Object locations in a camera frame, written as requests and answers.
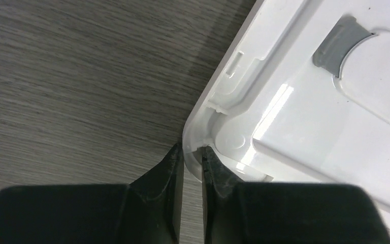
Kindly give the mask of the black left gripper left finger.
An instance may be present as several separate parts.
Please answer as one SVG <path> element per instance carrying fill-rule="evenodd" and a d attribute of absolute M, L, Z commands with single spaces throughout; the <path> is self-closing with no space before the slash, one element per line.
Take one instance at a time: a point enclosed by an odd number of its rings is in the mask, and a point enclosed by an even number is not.
<path fill-rule="evenodd" d="M 178 243 L 184 160 L 175 144 L 130 184 L 0 190 L 0 243 Z"/>

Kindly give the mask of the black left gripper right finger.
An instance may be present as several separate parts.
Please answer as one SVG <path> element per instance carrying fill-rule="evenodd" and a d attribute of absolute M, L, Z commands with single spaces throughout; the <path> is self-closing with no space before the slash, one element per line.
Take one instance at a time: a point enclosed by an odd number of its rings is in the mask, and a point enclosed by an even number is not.
<path fill-rule="evenodd" d="M 243 181 L 211 147 L 201 152 L 205 243 L 390 243 L 357 186 Z"/>

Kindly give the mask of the white plastic bin lid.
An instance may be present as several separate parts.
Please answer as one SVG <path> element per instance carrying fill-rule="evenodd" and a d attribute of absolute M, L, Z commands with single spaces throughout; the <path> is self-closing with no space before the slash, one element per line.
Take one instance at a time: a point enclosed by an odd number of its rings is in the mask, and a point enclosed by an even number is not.
<path fill-rule="evenodd" d="M 390 232 L 390 1 L 256 1 L 183 130 L 244 180 L 365 189 Z"/>

